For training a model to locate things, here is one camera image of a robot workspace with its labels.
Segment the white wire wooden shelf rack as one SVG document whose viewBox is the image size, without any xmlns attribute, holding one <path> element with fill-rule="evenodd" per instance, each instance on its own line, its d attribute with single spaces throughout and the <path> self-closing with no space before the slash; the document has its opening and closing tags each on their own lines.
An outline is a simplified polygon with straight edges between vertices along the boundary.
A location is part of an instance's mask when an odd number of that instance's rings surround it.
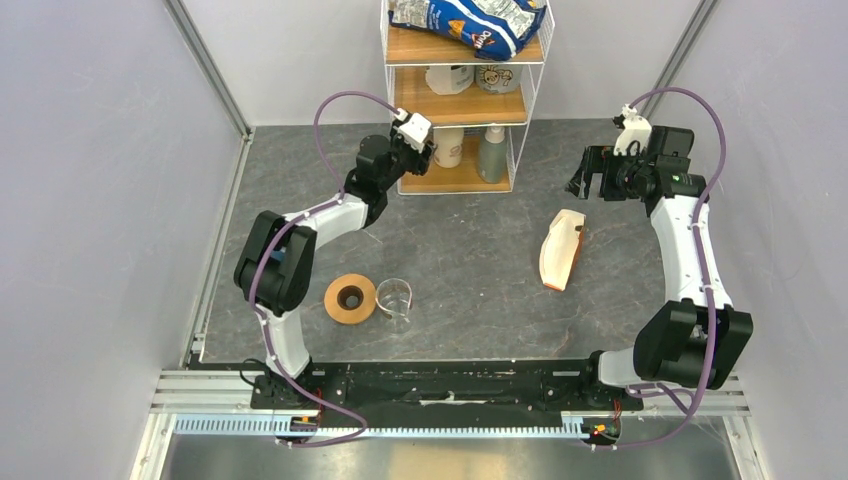
<svg viewBox="0 0 848 480">
<path fill-rule="evenodd" d="M 438 128 L 465 130 L 463 158 L 450 169 L 441 168 L 433 157 L 423 176 L 407 174 L 397 184 L 401 195 L 500 193 L 512 189 L 515 170 L 523 152 L 527 130 L 537 99 L 546 56 L 555 22 L 548 7 L 547 17 L 527 47 L 509 61 L 479 59 L 466 45 L 429 32 L 393 27 L 387 18 L 390 1 L 382 4 L 381 36 L 387 90 L 392 104 L 429 119 L 433 133 Z M 431 65 L 486 64 L 522 66 L 520 88 L 508 94 L 489 94 L 475 82 L 457 95 L 434 94 L 425 83 L 425 69 Z M 506 166 L 496 184 L 483 181 L 477 172 L 479 141 L 489 126 L 505 128 Z"/>
</svg>

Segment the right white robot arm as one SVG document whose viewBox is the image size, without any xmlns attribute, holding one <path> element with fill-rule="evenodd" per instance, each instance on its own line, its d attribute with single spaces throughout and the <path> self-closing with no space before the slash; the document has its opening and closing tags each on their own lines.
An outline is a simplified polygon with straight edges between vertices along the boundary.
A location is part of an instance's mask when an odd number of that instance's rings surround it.
<svg viewBox="0 0 848 480">
<path fill-rule="evenodd" d="M 633 347 L 598 351 L 595 371 L 577 382 L 579 400 L 601 409 L 618 388 L 673 383 L 695 388 L 702 377 L 717 390 L 730 376 L 753 334 L 749 313 L 734 307 L 723 288 L 708 232 L 706 179 L 689 173 L 693 131 L 655 126 L 646 134 L 622 133 L 614 146 L 584 149 L 567 191 L 589 195 L 600 175 L 606 201 L 640 200 L 660 245 L 665 303 Z"/>
</svg>

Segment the clear glass carafe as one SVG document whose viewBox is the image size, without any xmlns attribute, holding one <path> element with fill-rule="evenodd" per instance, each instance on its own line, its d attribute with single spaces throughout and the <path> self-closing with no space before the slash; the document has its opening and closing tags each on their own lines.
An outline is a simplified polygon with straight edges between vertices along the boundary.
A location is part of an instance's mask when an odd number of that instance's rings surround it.
<svg viewBox="0 0 848 480">
<path fill-rule="evenodd" d="M 376 289 L 377 307 L 392 334 L 404 334 L 411 327 L 412 290 L 399 278 L 382 281 Z"/>
</svg>

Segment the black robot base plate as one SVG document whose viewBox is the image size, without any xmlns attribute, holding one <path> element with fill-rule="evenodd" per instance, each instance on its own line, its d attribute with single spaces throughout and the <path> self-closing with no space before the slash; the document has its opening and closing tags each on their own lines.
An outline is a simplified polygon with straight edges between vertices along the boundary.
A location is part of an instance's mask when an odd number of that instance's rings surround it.
<svg viewBox="0 0 848 480">
<path fill-rule="evenodd" d="M 640 411 L 641 400 L 596 375 L 596 360 L 310 362 L 294 385 L 265 369 L 256 410 L 319 411 L 319 427 L 556 427 L 563 412 Z"/>
</svg>

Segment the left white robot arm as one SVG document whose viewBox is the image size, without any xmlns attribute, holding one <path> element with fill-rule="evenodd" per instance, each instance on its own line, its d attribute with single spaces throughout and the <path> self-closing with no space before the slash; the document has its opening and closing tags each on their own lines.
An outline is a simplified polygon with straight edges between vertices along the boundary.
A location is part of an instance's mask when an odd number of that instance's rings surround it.
<svg viewBox="0 0 848 480">
<path fill-rule="evenodd" d="M 300 212 L 263 211 L 256 217 L 233 280 L 257 316 L 266 363 L 281 375 L 275 394 L 288 407 L 304 407 L 314 393 L 311 378 L 301 374 L 311 357 L 299 307 L 310 286 L 317 250 L 372 225 L 398 180 L 425 174 L 435 151 L 432 135 L 430 128 L 416 132 L 395 125 L 386 136 L 367 136 L 339 193 Z"/>
</svg>

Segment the round wooden dripper stand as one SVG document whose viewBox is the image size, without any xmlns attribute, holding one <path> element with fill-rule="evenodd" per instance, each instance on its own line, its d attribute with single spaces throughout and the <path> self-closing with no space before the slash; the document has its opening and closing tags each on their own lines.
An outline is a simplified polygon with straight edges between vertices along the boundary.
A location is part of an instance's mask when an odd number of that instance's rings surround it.
<svg viewBox="0 0 848 480">
<path fill-rule="evenodd" d="M 339 324 L 360 324 L 376 309 L 376 287 L 361 274 L 342 275 L 325 290 L 324 307 L 330 318 Z"/>
</svg>

